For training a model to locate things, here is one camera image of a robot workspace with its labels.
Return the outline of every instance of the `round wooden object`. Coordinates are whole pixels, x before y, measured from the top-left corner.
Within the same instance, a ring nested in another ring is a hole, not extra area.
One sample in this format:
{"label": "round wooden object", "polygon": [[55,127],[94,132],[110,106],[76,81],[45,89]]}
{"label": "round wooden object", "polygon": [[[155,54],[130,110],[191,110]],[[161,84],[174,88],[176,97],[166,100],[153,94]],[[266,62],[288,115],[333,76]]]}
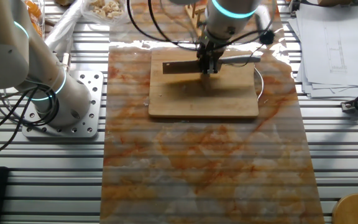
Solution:
{"label": "round wooden object", "polygon": [[358,194],[338,201],[333,209],[333,224],[358,224]]}

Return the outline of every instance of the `plastic bag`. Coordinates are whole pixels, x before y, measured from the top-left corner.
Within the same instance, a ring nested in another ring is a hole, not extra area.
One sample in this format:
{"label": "plastic bag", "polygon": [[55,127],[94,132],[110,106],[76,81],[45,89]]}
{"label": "plastic bag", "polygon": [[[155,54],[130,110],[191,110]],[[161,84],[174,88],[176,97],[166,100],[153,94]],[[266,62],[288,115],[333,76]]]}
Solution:
{"label": "plastic bag", "polygon": [[76,0],[49,32],[49,36],[45,39],[45,43],[51,50],[55,50],[56,46],[61,41],[68,40],[72,37],[75,25],[81,17],[82,4],[82,0]]}
{"label": "plastic bag", "polygon": [[32,26],[38,35],[45,37],[45,1],[44,0],[24,0],[27,6]]}
{"label": "plastic bag", "polygon": [[[91,3],[100,1],[104,2],[103,5],[109,4],[109,2],[118,2],[119,3],[119,10],[122,11],[122,14],[119,16],[114,16],[113,18],[102,17],[96,12],[93,12],[94,6]],[[92,22],[97,24],[106,25],[110,27],[122,25],[126,22],[129,22],[128,10],[127,10],[127,3],[125,0],[83,0],[83,4],[81,6],[81,13],[84,18],[89,19]]]}

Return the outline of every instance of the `blue light ring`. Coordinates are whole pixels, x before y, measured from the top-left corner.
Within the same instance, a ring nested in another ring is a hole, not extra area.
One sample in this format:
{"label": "blue light ring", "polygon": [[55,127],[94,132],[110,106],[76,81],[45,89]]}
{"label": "blue light ring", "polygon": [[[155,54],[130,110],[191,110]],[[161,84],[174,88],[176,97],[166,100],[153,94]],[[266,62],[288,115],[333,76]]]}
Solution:
{"label": "blue light ring", "polygon": [[228,11],[227,9],[223,8],[218,2],[217,0],[212,0],[212,3],[214,4],[214,6],[216,7],[217,10],[219,10],[219,12],[221,12],[222,14],[224,14],[225,16],[231,17],[231,18],[235,18],[235,19],[244,19],[246,17],[250,17],[254,14],[254,12],[256,11],[253,10],[252,12],[248,12],[245,14],[238,14],[238,13],[234,13],[231,11]]}
{"label": "blue light ring", "polygon": [[13,21],[13,23],[15,23],[15,25],[20,28],[21,30],[23,30],[23,32],[25,33],[25,35],[27,36],[27,38],[29,38],[29,34],[27,33],[27,31],[24,29],[24,27],[22,27],[22,25],[20,25],[18,22]]}
{"label": "blue light ring", "polygon": [[[59,89],[55,92],[55,94],[58,94],[62,89],[63,89],[63,86],[65,85],[65,83],[66,83],[66,78],[67,78],[67,74],[66,74],[66,70],[65,69],[63,69],[63,71],[65,72],[65,78],[64,78],[64,80],[63,80],[63,83],[62,83],[62,85],[59,87]],[[42,100],[47,100],[48,98],[50,98],[51,96],[47,96],[47,97],[45,97],[45,98],[41,98],[41,99],[31,99],[31,100],[34,100],[34,101],[42,101]]]}

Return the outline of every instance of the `food container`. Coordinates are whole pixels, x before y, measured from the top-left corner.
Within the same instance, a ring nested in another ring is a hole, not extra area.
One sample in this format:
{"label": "food container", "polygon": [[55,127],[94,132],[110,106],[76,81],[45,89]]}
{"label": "food container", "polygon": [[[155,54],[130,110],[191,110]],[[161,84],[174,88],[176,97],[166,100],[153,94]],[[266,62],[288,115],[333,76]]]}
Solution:
{"label": "food container", "polygon": [[92,22],[110,27],[129,21],[125,0],[83,0],[81,13]]}
{"label": "food container", "polygon": [[45,1],[44,0],[23,0],[27,6],[31,23],[38,35],[45,38]]}

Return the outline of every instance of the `black cable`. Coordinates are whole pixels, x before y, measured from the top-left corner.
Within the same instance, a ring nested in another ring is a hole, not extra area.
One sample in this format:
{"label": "black cable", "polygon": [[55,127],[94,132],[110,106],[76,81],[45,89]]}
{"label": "black cable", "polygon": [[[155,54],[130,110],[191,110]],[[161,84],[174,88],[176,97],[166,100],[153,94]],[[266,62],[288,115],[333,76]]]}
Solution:
{"label": "black cable", "polygon": [[144,31],[142,31],[142,29],[139,28],[139,26],[137,26],[133,16],[132,16],[132,13],[131,13],[131,0],[127,0],[127,10],[128,10],[128,16],[129,16],[129,19],[131,20],[132,22],[132,25],[134,25],[134,27],[143,35],[145,35],[146,37],[148,38],[151,38],[153,40],[157,40],[157,41],[162,41],[162,42],[166,42],[166,40],[163,40],[163,39],[159,39],[157,37],[153,37],[151,35],[148,35],[146,34]]}
{"label": "black cable", "polygon": [[31,99],[33,98],[33,96],[34,96],[35,93],[37,92],[38,88],[39,88],[38,86],[35,87],[35,89],[34,89],[33,92],[31,93],[31,95],[30,95],[30,97],[29,97],[29,100],[27,100],[27,103],[26,103],[25,106],[24,106],[21,119],[20,119],[19,122],[17,123],[16,129],[15,129],[15,131],[13,132],[12,137],[11,137],[3,146],[0,147],[0,152],[13,142],[13,139],[16,137],[16,134],[19,132],[19,129],[20,129],[20,126],[21,126],[21,124],[22,124],[22,120],[23,120],[23,118],[24,118],[25,112],[27,111],[27,109],[28,109],[28,107],[29,107],[29,105],[30,105]]}
{"label": "black cable", "polygon": [[[245,37],[248,37],[249,35],[257,34],[257,33],[264,33],[264,32],[266,32],[266,31],[265,31],[265,30],[254,30],[254,31],[250,31],[250,32],[248,32],[248,33],[246,33],[246,34],[244,34],[244,35],[241,35],[240,37],[237,37],[236,39],[234,39],[234,40],[232,40],[232,41],[229,41],[229,42],[227,42],[227,43],[225,43],[225,44],[219,45],[219,46],[215,47],[215,48],[212,49],[212,50],[221,49],[221,48],[223,48],[223,47],[226,47],[226,46],[228,46],[228,45],[231,45],[231,44],[235,43],[235,42],[238,41],[238,40],[241,40],[241,39],[243,39],[243,38],[245,38]],[[244,43],[241,43],[241,44],[249,44],[249,43],[251,43],[251,42],[257,40],[259,37],[260,37],[260,35],[257,36],[256,38],[252,39],[252,40],[249,40],[249,41],[244,42]]]}
{"label": "black cable", "polygon": [[248,58],[248,60],[246,61],[246,63],[245,64],[243,64],[243,65],[235,65],[235,64],[228,64],[228,65],[231,65],[231,66],[233,66],[233,67],[244,67],[244,66],[246,66],[248,63],[249,63],[249,61],[251,60],[251,57],[254,55],[254,53],[256,52],[256,51],[258,51],[259,49],[261,49],[262,48],[262,46],[263,46],[263,44],[261,45],[261,46],[259,46],[256,50],[254,50],[252,53],[251,53],[251,55],[249,56],[249,58]]}
{"label": "black cable", "polygon": [[20,95],[20,94],[22,94],[22,93],[24,93],[24,92],[26,92],[26,91],[28,91],[28,90],[22,90],[22,91],[17,91],[17,92],[15,92],[15,93],[8,94],[8,95],[6,95],[6,96],[0,97],[0,100],[7,99],[7,98],[10,98],[10,97],[12,97],[12,96],[18,96],[18,95]]}
{"label": "black cable", "polygon": [[[48,124],[56,117],[56,115],[58,113],[58,102],[57,102],[57,97],[56,97],[55,92],[53,90],[51,90],[48,85],[39,83],[38,86],[39,86],[39,89],[42,90],[46,94],[47,98],[49,99],[50,109],[49,109],[49,111],[47,111],[45,113],[45,116],[42,116],[38,121],[27,121],[27,120],[23,119],[22,124],[26,127],[43,126],[45,124]],[[6,107],[6,109],[8,111],[11,111],[10,106],[8,106],[4,100],[1,100],[1,101],[4,104],[4,106]],[[7,116],[7,114],[1,108],[0,108],[0,112],[4,116]],[[15,118],[9,118],[9,120],[17,123],[20,120],[20,116],[18,114],[16,114],[15,112],[13,112],[12,115]]]}
{"label": "black cable", "polygon": [[12,116],[14,110],[16,110],[16,108],[20,105],[20,102],[23,100],[23,98],[25,97],[25,95],[26,95],[28,92],[26,92],[25,94],[23,94],[23,95],[20,97],[20,99],[17,101],[17,103],[13,106],[12,111],[9,112],[9,113],[7,114],[7,116],[6,116],[4,119],[2,119],[2,121],[0,121],[0,126],[1,126],[2,124],[4,124],[5,121],[9,119],[10,116]]}
{"label": "black cable", "polygon": [[197,51],[198,49],[191,49],[188,47],[183,47],[180,46],[178,42],[174,42],[171,39],[169,39],[169,37],[167,37],[164,32],[161,30],[160,26],[158,25],[157,21],[154,18],[154,13],[153,13],[153,7],[152,7],[152,0],[147,0],[147,4],[149,5],[149,12],[150,12],[150,17],[152,18],[152,21],[154,23],[155,28],[157,28],[158,32],[165,38],[166,41],[175,44],[176,46],[185,49],[185,50],[193,50],[193,51]]}
{"label": "black cable", "polygon": [[[131,13],[131,0],[127,0],[127,10],[128,10],[128,16],[129,19],[132,22],[132,25],[134,25],[134,27],[143,35],[145,35],[146,37],[153,39],[153,40],[157,40],[157,41],[161,41],[161,42],[168,42],[167,40],[164,39],[160,39],[158,37],[153,37],[151,35],[148,35],[147,33],[145,33],[135,22],[133,15]],[[184,42],[184,41],[175,41],[176,43],[182,43],[182,44],[197,44],[196,42]]]}

